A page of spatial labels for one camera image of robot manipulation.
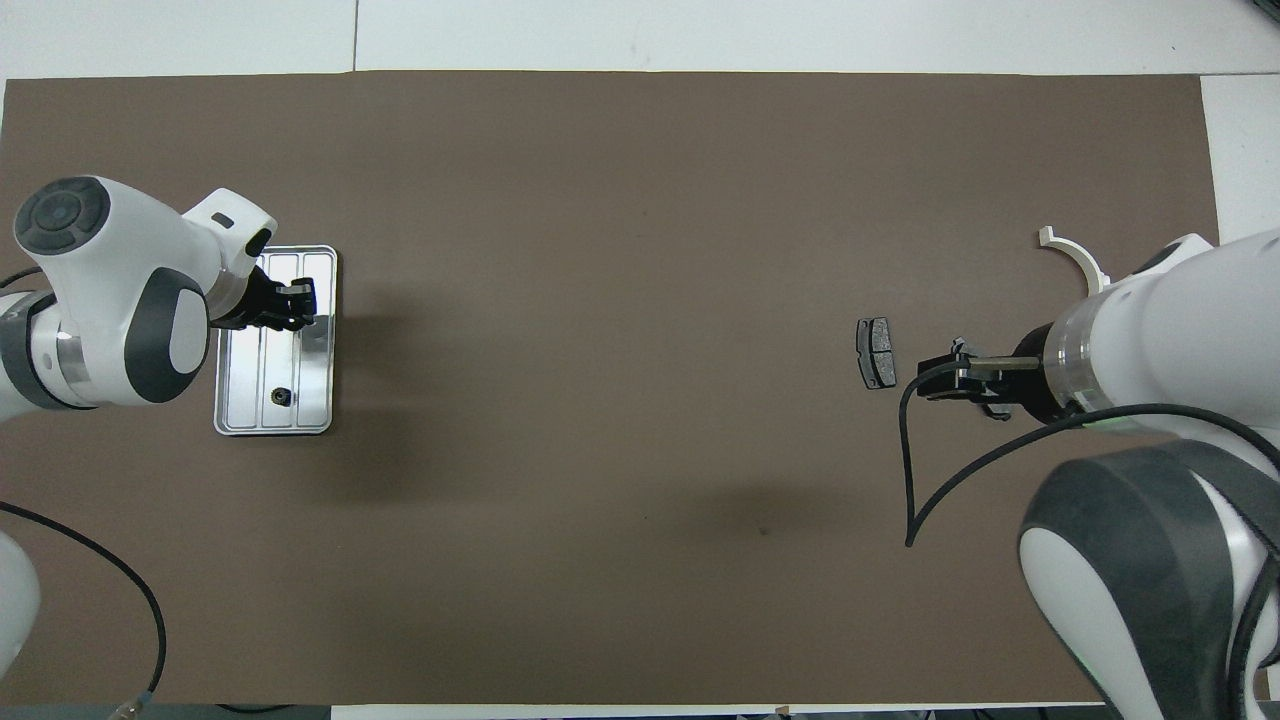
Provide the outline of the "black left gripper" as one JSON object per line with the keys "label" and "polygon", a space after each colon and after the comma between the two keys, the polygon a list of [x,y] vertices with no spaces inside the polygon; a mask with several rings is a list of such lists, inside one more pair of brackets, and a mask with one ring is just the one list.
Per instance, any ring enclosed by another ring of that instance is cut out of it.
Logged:
{"label": "black left gripper", "polygon": [[315,315],[287,315],[287,301],[314,301],[314,281],[292,281],[289,284],[271,279],[264,270],[252,270],[244,292],[236,305],[220,316],[212,316],[212,328],[242,331],[250,327],[271,331],[300,332],[315,323]]}

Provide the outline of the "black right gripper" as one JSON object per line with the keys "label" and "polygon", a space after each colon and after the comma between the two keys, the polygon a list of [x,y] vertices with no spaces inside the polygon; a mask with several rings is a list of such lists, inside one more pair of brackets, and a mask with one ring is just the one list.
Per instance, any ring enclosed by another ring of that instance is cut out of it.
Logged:
{"label": "black right gripper", "polygon": [[[1012,351],[1014,357],[1042,360],[1044,346],[1052,325],[1041,325],[1027,333]],[[1010,377],[996,377],[989,380],[979,378],[972,370],[973,354],[945,354],[918,363],[918,375],[927,378],[918,386],[918,396],[929,401],[965,400],[979,402],[986,397],[988,405],[1011,405],[1016,402],[1037,421],[1061,421],[1076,413],[1071,402],[1062,404],[1050,388],[1044,369],[1019,370]],[[931,375],[936,368],[963,363]]]}

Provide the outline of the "silver metal tray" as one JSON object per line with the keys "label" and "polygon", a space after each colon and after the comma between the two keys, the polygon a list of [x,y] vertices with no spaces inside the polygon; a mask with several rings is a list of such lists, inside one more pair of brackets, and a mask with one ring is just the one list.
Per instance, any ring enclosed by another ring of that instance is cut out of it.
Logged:
{"label": "silver metal tray", "polygon": [[[339,254],[329,245],[269,247],[257,265],[279,282],[311,278],[317,315],[300,332],[219,332],[215,429],[224,436],[319,436],[334,413]],[[291,407],[270,402],[275,387],[292,391]]]}

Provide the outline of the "curved dark brake pad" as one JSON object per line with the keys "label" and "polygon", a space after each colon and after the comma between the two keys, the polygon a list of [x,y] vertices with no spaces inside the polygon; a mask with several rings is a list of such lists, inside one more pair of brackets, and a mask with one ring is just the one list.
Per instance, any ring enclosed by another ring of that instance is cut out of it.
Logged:
{"label": "curved dark brake pad", "polygon": [[[952,341],[951,350],[959,356],[965,356],[970,360],[989,356],[979,345],[966,340],[963,336],[956,337]],[[963,400],[973,404],[982,415],[987,416],[995,421],[1007,421],[1012,418],[1014,406],[1012,405],[988,405],[986,404],[986,382],[1000,377],[1000,372],[996,370],[966,370],[957,372],[956,380],[954,384],[963,391]]]}

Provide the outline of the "rectangular dark brake pad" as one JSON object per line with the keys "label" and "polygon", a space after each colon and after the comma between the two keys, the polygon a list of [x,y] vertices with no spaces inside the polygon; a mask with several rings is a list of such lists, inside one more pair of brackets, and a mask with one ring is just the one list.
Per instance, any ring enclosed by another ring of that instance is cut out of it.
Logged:
{"label": "rectangular dark brake pad", "polygon": [[855,328],[855,350],[858,368],[868,389],[888,389],[897,386],[895,352],[887,318],[859,319]]}

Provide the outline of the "brown table mat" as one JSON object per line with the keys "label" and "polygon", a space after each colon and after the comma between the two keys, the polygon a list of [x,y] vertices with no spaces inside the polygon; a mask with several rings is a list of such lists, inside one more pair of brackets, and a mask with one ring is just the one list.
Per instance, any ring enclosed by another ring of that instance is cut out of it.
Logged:
{"label": "brown table mat", "polygon": [[0,500],[151,584],[157,702],[1096,700],[1018,529],[1076,430],[966,480],[905,548],[899,370],[1010,351],[1217,218],[1192,76],[360,72],[12,82],[23,200],[228,187],[340,258],[335,414],[225,437],[156,407],[0,424]]}

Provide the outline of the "white curved plastic bracket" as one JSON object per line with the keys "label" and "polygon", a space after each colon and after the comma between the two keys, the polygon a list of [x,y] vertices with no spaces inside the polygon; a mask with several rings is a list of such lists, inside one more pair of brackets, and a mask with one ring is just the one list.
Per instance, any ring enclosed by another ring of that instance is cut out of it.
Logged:
{"label": "white curved plastic bracket", "polygon": [[1101,293],[1112,284],[1110,275],[1102,270],[1091,251],[1075,241],[1059,236],[1052,225],[1042,225],[1037,231],[1037,241],[1041,249],[1059,252],[1071,260],[1082,274],[1088,296]]}

